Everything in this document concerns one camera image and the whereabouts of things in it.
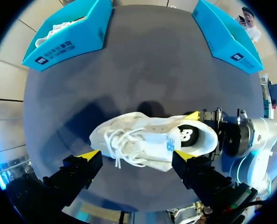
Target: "gray table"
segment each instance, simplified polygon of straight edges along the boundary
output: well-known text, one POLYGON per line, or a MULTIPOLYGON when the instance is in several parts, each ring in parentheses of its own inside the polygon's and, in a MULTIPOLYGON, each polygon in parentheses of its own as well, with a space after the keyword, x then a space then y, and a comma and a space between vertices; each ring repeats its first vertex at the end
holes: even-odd
MULTIPOLYGON (((24 98, 28 152, 39 178, 50 176, 70 154, 91 150, 89 135, 117 115, 141 111, 168 117, 222 107, 263 116, 257 74, 247 75, 211 56, 189 12, 159 6, 117 7, 105 48, 59 63, 44 72, 30 70, 24 98)), ((108 209, 156 211, 191 204, 174 170, 137 168, 104 157, 104 166, 83 200, 108 209)), ((227 166, 215 166, 225 175, 227 166)))

